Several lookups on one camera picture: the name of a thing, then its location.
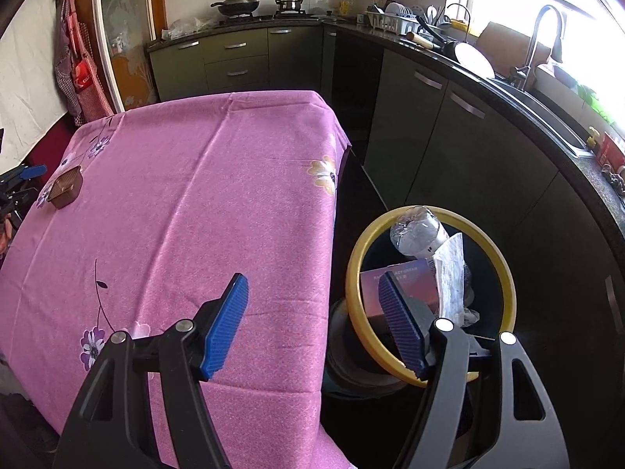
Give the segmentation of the purple cardboard box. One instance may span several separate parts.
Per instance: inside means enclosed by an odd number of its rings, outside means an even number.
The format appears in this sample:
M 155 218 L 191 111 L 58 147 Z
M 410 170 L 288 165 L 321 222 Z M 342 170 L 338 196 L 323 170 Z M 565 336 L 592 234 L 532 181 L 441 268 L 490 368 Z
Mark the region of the purple cardboard box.
M 394 274 L 409 297 L 415 297 L 425 303 L 432 312 L 438 312 L 439 293 L 432 270 L 426 260 L 410 260 L 403 264 L 360 272 L 362 304 L 368 318 L 384 314 L 378 300 L 378 283 L 386 272 Z

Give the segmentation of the white paper receipt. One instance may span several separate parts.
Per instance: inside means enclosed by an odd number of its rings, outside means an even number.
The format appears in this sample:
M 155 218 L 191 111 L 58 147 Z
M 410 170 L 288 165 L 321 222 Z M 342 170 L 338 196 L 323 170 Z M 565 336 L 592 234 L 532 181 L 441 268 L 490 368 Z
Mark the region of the white paper receipt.
M 447 238 L 432 255 L 440 318 L 447 318 L 459 327 L 469 327 L 480 315 L 470 308 L 475 299 L 471 272 L 465 264 L 462 233 Z

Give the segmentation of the clear plastic water bottle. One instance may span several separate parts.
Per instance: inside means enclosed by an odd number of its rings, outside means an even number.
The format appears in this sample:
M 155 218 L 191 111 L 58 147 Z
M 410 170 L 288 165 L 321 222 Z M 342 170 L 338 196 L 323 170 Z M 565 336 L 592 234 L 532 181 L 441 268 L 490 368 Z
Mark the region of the clear plastic water bottle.
M 408 209 L 390 230 L 396 250 L 414 260 L 428 260 L 448 238 L 445 227 L 427 206 Z

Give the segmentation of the steel kitchen faucet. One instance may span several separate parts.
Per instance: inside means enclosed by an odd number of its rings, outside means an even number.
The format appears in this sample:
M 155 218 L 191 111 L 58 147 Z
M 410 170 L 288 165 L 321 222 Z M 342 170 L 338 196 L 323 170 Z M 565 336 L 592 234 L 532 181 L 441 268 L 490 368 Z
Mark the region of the steel kitchen faucet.
M 553 4 L 546 4 L 542 7 L 535 19 L 533 34 L 530 38 L 527 53 L 525 53 L 524 61 L 520 67 L 514 67 L 511 70 L 512 85 L 523 91 L 527 86 L 528 80 L 532 73 L 532 64 L 538 46 L 538 32 L 541 21 L 546 13 L 552 11 L 556 16 L 556 34 L 554 43 L 551 48 L 550 57 L 557 63 L 563 62 L 563 41 L 564 41 L 564 16 L 560 10 Z

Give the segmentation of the small brown box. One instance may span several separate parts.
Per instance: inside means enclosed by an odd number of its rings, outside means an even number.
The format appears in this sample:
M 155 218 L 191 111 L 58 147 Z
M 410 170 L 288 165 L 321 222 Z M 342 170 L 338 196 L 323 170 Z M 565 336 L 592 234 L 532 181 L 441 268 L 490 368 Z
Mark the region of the small brown box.
M 80 166 L 72 167 L 58 176 L 50 189 L 48 202 L 55 209 L 63 209 L 79 198 L 84 178 Z

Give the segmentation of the white hanging sheet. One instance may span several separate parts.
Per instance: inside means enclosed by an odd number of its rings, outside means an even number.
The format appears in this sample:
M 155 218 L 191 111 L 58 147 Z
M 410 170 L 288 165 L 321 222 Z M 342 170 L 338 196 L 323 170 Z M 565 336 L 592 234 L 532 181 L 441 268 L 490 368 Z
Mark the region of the white hanging sheet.
M 19 165 L 66 103 L 53 73 L 56 0 L 24 0 L 1 37 L 1 170 Z

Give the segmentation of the pink floral tablecloth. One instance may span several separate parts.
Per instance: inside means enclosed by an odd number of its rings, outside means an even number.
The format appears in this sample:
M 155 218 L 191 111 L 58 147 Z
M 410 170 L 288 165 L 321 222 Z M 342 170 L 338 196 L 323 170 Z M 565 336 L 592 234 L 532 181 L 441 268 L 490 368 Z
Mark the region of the pink floral tablecloth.
M 117 330 L 163 333 L 217 299 L 249 300 L 202 387 L 236 468 L 344 468 L 320 421 L 336 191 L 348 138 L 318 93 L 206 95 L 76 131 L 79 197 L 29 210 L 1 268 L 1 351 L 61 429 Z

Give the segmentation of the dark counter cabinets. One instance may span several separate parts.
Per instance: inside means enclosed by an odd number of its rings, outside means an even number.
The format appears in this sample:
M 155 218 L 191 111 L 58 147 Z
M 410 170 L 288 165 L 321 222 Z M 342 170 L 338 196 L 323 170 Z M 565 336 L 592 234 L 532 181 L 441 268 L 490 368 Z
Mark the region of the dark counter cabinets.
M 598 164 L 511 91 L 439 55 L 339 29 L 332 104 L 388 208 L 473 221 L 516 285 L 517 330 L 571 458 L 624 445 L 624 206 Z

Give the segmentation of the plastic bag on counter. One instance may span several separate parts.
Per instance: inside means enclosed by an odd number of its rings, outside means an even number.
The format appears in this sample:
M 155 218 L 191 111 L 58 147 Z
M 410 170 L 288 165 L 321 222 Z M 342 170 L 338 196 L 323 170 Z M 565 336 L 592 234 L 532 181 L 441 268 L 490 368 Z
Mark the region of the plastic bag on counter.
M 161 32 L 162 40 L 176 40 L 196 33 L 210 30 L 218 24 L 218 20 L 214 17 L 209 18 L 184 18 L 177 19 Z

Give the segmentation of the steel sink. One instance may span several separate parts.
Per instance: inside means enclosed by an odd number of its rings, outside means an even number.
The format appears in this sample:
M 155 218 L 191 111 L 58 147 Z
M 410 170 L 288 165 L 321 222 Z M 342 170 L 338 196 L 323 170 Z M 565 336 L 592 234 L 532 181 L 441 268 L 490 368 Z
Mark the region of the steel sink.
M 589 158 L 590 150 L 579 135 L 558 115 L 553 113 L 542 102 L 536 100 L 531 94 L 521 91 L 500 79 L 492 79 L 491 82 L 500 90 L 509 95 L 516 103 L 533 115 L 544 129 L 549 131 L 554 141 L 557 141 L 562 149 L 568 151 L 572 157 Z

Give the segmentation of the black pan with white lid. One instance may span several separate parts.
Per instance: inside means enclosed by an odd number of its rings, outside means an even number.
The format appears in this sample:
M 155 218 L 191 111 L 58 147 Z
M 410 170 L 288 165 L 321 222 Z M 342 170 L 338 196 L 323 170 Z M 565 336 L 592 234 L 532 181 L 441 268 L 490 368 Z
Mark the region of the black pan with white lid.
M 484 79 L 495 78 L 494 68 L 477 48 L 469 43 L 463 43 L 463 41 L 459 43 L 454 40 L 446 40 L 442 35 L 436 33 L 423 17 L 416 16 L 415 19 L 420 24 L 420 27 L 432 37 L 436 51 L 455 61 L 462 68 L 473 74 L 484 77 Z

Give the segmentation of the green lower cabinets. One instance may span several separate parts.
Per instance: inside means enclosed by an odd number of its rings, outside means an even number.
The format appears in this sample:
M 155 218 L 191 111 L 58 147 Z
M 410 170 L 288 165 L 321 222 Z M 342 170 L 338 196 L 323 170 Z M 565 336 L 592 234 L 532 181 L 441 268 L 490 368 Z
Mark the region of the green lower cabinets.
M 336 29 L 316 19 L 274 20 L 196 34 L 148 49 L 159 99 L 259 90 L 314 90 L 332 98 Z

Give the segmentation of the wooden cutting board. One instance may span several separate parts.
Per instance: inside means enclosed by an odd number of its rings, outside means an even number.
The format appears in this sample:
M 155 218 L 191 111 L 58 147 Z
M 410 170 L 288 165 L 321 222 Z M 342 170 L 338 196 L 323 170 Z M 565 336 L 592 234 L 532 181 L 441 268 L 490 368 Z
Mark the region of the wooden cutting board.
M 513 67 L 523 67 L 530 37 L 491 21 L 477 39 L 477 49 L 488 59 L 495 72 L 503 77 Z

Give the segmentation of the small steel pot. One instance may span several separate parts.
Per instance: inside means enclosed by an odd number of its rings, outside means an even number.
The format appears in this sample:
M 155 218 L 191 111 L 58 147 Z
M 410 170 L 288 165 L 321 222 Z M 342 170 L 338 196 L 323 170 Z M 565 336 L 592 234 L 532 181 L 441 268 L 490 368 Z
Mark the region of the small steel pot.
M 302 14 L 303 0 L 275 0 L 278 14 Z

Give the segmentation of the yellow oil bottle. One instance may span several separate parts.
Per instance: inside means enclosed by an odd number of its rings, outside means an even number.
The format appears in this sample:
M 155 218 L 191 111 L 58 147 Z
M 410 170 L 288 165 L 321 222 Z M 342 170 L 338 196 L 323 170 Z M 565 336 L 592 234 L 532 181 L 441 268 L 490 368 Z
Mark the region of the yellow oil bottle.
M 353 12 L 353 0 L 340 0 L 338 5 L 338 14 L 346 17 Z

